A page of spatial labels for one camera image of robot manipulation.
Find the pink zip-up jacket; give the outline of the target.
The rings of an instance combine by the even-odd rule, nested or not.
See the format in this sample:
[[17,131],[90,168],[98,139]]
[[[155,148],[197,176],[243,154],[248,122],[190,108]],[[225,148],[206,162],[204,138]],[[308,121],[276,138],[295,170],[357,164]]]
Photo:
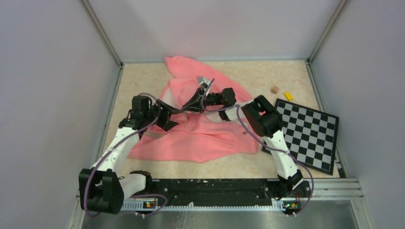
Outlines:
[[[160,94],[170,105],[183,106],[198,88],[199,76],[214,79],[213,92],[232,88],[238,102],[252,100],[240,84],[200,61],[184,56],[166,56],[173,76]],[[206,162],[237,153],[255,154],[258,142],[246,133],[238,120],[222,121],[218,113],[183,113],[171,118],[178,125],[168,132],[152,126],[136,143],[128,157],[154,161]]]

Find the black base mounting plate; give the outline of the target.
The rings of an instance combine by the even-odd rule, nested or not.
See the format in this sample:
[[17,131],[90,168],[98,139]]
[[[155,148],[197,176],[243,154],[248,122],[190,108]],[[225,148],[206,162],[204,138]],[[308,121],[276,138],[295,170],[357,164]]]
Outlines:
[[310,184],[303,181],[288,191],[277,179],[154,179],[137,195],[152,195],[167,207],[253,207],[271,206],[277,200],[303,200],[310,195]]

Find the small wooden cube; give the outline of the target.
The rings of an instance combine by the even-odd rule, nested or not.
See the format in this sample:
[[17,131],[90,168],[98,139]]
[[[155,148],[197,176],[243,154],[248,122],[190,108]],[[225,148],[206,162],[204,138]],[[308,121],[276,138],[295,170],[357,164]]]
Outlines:
[[278,91],[279,91],[279,87],[276,86],[276,85],[274,85],[274,86],[271,88],[271,93],[273,93],[273,94],[277,94]]

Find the small yellow block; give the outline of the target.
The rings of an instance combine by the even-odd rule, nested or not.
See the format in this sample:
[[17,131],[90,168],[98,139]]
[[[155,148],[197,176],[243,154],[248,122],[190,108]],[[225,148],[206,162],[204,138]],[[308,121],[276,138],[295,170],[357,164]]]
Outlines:
[[289,93],[289,92],[285,92],[285,93],[284,93],[284,96],[285,96],[285,98],[286,98],[288,101],[292,101],[292,100],[293,100],[293,96],[292,96],[291,93]]

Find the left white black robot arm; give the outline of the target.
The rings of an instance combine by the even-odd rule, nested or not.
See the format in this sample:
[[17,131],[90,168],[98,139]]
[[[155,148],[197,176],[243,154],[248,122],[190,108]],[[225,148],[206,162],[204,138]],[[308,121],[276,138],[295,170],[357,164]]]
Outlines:
[[178,125],[171,116],[182,113],[180,109],[160,99],[153,101],[145,94],[134,96],[131,105],[106,151],[90,168],[79,173],[81,208],[91,217],[98,213],[117,214],[124,200],[133,194],[151,195],[153,184],[148,181],[149,173],[136,171],[123,178],[118,174],[131,149],[148,128],[156,125],[167,132]]

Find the aluminium front rail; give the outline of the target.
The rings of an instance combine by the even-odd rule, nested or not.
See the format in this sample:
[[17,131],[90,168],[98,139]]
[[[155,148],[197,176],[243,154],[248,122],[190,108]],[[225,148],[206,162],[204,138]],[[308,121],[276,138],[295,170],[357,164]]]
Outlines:
[[356,179],[304,180],[288,191],[274,178],[147,179],[144,190],[123,194],[122,180],[98,181],[85,191],[80,185],[82,209],[94,213],[120,211],[279,211],[296,215],[317,200],[357,200],[363,191]]

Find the black white checkerboard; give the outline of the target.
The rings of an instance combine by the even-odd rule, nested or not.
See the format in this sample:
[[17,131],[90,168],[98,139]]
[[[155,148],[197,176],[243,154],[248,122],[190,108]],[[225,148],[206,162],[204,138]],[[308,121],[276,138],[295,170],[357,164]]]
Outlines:
[[282,131],[292,156],[306,167],[332,175],[339,117],[303,105],[276,99]]

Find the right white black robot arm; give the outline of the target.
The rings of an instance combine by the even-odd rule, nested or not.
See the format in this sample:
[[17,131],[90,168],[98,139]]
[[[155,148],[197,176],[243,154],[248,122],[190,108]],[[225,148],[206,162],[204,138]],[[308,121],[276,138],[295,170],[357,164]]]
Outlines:
[[268,149],[274,159],[280,193],[269,191],[277,200],[294,196],[296,200],[310,187],[303,186],[304,177],[299,169],[301,163],[292,156],[282,130],[282,116],[262,95],[246,103],[239,103],[233,88],[211,92],[208,85],[200,86],[181,109],[185,112],[218,112],[224,121],[238,120],[255,140]]

